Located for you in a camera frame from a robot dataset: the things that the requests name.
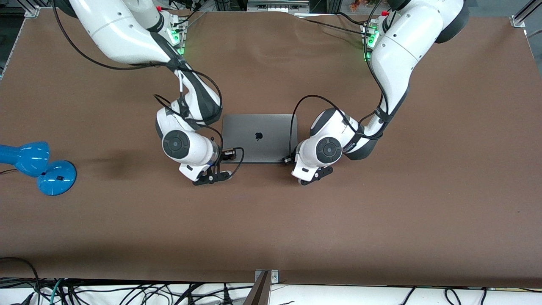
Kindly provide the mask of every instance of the silver laptop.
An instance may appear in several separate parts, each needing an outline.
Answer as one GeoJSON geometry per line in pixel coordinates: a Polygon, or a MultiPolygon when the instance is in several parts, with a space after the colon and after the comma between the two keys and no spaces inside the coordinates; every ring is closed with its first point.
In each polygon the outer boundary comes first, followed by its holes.
{"type": "MultiPolygon", "coordinates": [[[[243,163],[282,163],[288,156],[292,115],[225,115],[222,122],[224,148],[242,147],[243,163]]],[[[292,150],[298,143],[298,121],[294,116],[292,150]]],[[[239,163],[237,158],[223,163],[239,163]]]]}

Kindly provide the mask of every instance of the blue lamp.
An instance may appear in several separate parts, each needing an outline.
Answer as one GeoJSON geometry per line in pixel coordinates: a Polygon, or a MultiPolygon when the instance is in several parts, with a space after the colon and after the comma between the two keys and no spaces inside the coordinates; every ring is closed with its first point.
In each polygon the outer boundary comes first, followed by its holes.
{"type": "Polygon", "coordinates": [[[72,187],[77,171],[65,160],[49,163],[49,154],[46,142],[20,147],[0,145],[0,163],[11,164],[21,173],[37,178],[37,187],[43,194],[57,196],[72,187]]]}

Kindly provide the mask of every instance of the brown table surface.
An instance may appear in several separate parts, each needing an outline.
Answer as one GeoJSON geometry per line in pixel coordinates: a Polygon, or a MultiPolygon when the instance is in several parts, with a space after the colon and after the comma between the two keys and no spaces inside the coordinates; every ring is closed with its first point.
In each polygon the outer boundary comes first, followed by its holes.
{"type": "MultiPolygon", "coordinates": [[[[185,55],[219,84],[224,114],[291,113],[321,94],[360,118],[380,96],[360,48],[356,34],[279,12],[208,13],[185,55]]],[[[279,269],[289,283],[542,285],[542,82],[508,19],[471,18],[433,46],[372,155],[343,157],[306,187],[290,168],[253,164],[194,187],[154,130],[152,94],[174,99],[177,88],[165,68],[86,61],[50,10],[27,20],[0,85],[0,143],[47,141],[78,179],[48,197],[20,173],[0,176],[0,255],[41,277],[249,282],[279,269]]],[[[301,139],[326,108],[299,108],[301,139]]],[[[0,275],[31,273],[2,264],[0,275]]]]}

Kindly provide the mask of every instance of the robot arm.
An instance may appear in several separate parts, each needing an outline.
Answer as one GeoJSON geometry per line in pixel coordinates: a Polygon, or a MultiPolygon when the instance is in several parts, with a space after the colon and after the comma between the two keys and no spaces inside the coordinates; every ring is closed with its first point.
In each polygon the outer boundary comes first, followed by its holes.
{"type": "Polygon", "coordinates": [[[219,148],[195,131],[220,118],[222,103],[181,55],[178,26],[183,22],[159,11],[152,0],[56,1],[63,10],[73,10],[75,14],[67,13],[77,16],[108,58],[126,64],[161,62],[179,78],[180,98],[157,112],[156,130],[164,153],[181,163],[182,174],[197,181],[215,164],[219,148]]]}
{"type": "Polygon", "coordinates": [[[368,157],[407,97],[414,67],[435,41],[448,41],[468,19],[463,0],[396,0],[389,3],[396,9],[392,14],[400,17],[395,17],[390,24],[387,17],[381,16],[366,26],[368,30],[373,26],[372,33],[376,33],[372,35],[373,41],[370,40],[373,51],[369,64],[382,89],[380,103],[366,126],[349,119],[356,132],[338,110],[332,108],[322,112],[311,127],[311,137],[299,143],[295,152],[292,175],[301,182],[319,180],[317,171],[338,161],[342,153],[351,160],[368,157]]]}

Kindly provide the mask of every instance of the blue lamp base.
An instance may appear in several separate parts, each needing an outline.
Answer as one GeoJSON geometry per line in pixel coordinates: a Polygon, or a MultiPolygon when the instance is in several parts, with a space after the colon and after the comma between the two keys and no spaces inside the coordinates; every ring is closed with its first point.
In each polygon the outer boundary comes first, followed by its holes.
{"type": "Polygon", "coordinates": [[[37,187],[45,195],[58,196],[72,187],[76,177],[77,170],[71,162],[54,161],[37,178],[37,187]]]}

